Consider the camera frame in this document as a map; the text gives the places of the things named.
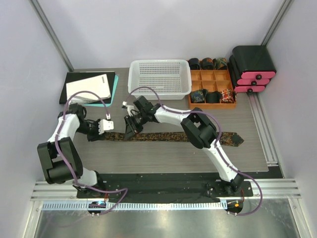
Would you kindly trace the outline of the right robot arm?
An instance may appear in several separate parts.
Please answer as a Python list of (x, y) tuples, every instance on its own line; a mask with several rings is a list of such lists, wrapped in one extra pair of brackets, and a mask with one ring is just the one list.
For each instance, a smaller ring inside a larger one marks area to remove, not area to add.
[(234, 196), (241, 191), (244, 176), (228, 159), (219, 142), (216, 126), (201, 109), (177, 110), (160, 104), (153, 105), (144, 96), (137, 98), (133, 105), (124, 101), (122, 107), (128, 112), (124, 117), (125, 140), (130, 140), (142, 132), (143, 125), (148, 122), (179, 126), (189, 142), (197, 149), (203, 150), (214, 164), (225, 193)]

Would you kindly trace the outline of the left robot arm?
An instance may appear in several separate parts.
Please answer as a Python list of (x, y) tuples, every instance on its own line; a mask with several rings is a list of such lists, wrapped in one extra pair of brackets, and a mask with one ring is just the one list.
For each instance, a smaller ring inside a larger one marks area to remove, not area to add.
[(74, 187), (88, 192), (95, 198), (102, 197), (106, 186), (98, 172), (83, 167), (73, 139), (76, 133), (87, 135), (88, 141), (100, 140), (108, 130), (105, 119), (86, 119), (87, 110), (80, 104), (72, 104), (60, 112), (58, 124), (47, 142), (37, 147), (45, 180), (48, 184), (73, 181)]

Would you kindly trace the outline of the black key-pattern tie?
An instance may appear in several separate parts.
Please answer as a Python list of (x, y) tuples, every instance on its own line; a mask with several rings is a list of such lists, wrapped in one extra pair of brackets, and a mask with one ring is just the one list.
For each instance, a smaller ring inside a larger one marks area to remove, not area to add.
[[(109, 132), (105, 135), (104, 140), (108, 141), (125, 141), (124, 133)], [(155, 133), (140, 133), (138, 141), (148, 142), (189, 142), (187, 135), (184, 132), (155, 132)], [(244, 139), (235, 132), (223, 132), (220, 137), (220, 144), (225, 146), (238, 147), (244, 142)]]

